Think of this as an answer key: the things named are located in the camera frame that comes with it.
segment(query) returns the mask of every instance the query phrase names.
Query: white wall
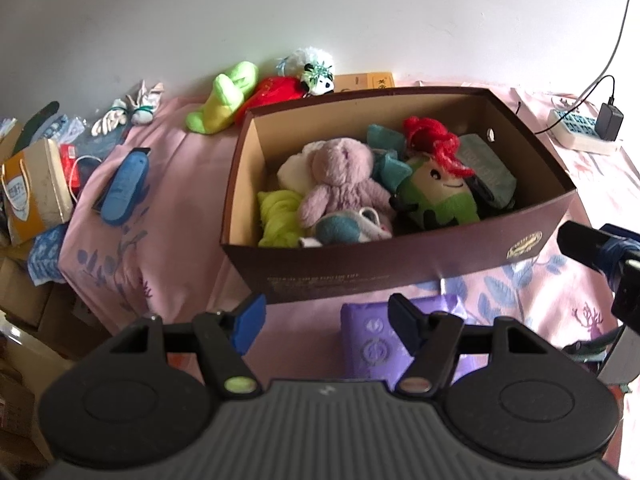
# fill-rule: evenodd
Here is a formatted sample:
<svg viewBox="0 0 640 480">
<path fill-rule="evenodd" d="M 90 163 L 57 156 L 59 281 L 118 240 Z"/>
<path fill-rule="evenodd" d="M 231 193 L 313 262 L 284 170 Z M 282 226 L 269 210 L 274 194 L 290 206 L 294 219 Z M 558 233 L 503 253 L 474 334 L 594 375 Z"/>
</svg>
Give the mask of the white wall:
<svg viewBox="0 0 640 480">
<path fill-rule="evenodd" d="M 339 72 L 580 92 L 613 48 L 625 0 L 0 0 L 0 116 L 59 100 L 90 115 L 140 78 L 194 91 L 241 59 L 308 44 Z M 640 0 L 611 72 L 640 119 Z M 600 93 L 606 98 L 609 90 Z"/>
</svg>

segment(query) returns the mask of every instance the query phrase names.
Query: gray pouch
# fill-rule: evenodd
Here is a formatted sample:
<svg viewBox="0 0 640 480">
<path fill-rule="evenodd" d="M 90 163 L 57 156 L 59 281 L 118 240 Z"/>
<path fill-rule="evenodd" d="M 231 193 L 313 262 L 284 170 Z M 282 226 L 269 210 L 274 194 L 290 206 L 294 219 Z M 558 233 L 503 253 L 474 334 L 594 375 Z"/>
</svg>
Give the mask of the gray pouch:
<svg viewBox="0 0 640 480">
<path fill-rule="evenodd" d="M 467 181 L 474 194 L 495 209 L 513 207 L 516 178 L 484 140 L 476 134 L 461 136 L 456 157 L 476 172 Z"/>
</svg>

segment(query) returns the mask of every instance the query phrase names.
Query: red plush toy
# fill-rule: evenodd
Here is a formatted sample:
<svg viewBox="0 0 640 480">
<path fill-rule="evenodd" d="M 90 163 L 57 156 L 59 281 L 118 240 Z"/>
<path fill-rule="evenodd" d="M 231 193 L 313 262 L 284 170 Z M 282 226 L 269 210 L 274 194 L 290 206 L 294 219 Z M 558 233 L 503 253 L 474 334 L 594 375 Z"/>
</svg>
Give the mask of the red plush toy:
<svg viewBox="0 0 640 480">
<path fill-rule="evenodd" d="M 460 139 L 436 119 L 409 117 L 403 123 L 409 148 L 433 155 L 445 171 L 459 178 L 474 176 L 475 172 L 456 158 Z"/>
<path fill-rule="evenodd" d="M 255 93 L 236 112 L 236 124 L 242 125 L 244 115 L 251 108 L 300 99 L 305 94 L 306 91 L 297 77 L 273 76 L 263 79 L 258 83 Z"/>
</svg>

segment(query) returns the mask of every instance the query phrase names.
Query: purple tissue pack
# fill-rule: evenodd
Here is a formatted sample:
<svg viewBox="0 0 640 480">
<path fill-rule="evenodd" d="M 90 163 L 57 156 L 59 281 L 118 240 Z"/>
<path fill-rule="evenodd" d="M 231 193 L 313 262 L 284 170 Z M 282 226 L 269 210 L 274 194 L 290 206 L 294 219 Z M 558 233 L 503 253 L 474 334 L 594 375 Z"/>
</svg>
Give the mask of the purple tissue pack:
<svg viewBox="0 0 640 480">
<path fill-rule="evenodd" d="M 467 320 L 465 307 L 455 294 L 411 301 L 425 314 L 440 310 Z M 386 302 L 345 303 L 340 323 L 346 378 L 386 381 L 393 390 L 413 358 L 389 324 Z M 480 367 L 473 356 L 461 355 L 453 380 Z"/>
</svg>

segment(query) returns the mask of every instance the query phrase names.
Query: lime green plush toy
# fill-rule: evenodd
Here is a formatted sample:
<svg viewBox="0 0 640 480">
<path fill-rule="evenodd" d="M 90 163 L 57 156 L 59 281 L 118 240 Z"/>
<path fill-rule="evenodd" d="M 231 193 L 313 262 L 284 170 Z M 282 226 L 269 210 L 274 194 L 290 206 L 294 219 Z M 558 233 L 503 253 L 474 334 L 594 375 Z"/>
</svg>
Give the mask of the lime green plush toy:
<svg viewBox="0 0 640 480">
<path fill-rule="evenodd" d="M 414 170 L 398 187 L 402 207 L 422 229 L 478 222 L 478 206 L 464 180 L 443 170 L 429 155 L 411 158 Z"/>
<path fill-rule="evenodd" d="M 258 67 L 249 61 L 241 61 L 220 74 L 213 80 L 213 90 L 204 106 L 187 115 L 187 128 L 197 134 L 211 135 L 231 126 L 234 114 L 257 84 Z"/>
<path fill-rule="evenodd" d="M 258 247 L 298 247 L 298 239 L 305 236 L 305 230 L 298 222 L 301 202 L 302 196 L 295 191 L 281 189 L 258 193 L 264 229 Z"/>
</svg>

